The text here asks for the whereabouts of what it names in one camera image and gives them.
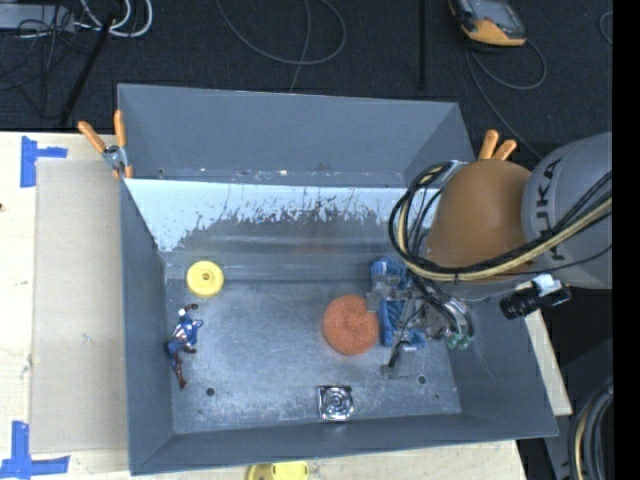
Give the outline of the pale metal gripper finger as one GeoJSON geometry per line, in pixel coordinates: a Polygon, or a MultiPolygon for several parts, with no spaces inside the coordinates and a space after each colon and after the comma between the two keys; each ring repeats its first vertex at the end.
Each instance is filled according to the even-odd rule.
{"type": "Polygon", "coordinates": [[[418,347],[407,340],[398,342],[391,351],[387,363],[381,366],[381,373],[386,379],[409,377],[418,347]]]}
{"type": "Polygon", "coordinates": [[[411,290],[397,275],[379,274],[372,278],[371,288],[366,294],[366,309],[377,312],[383,302],[406,301],[411,298],[411,290]]]}

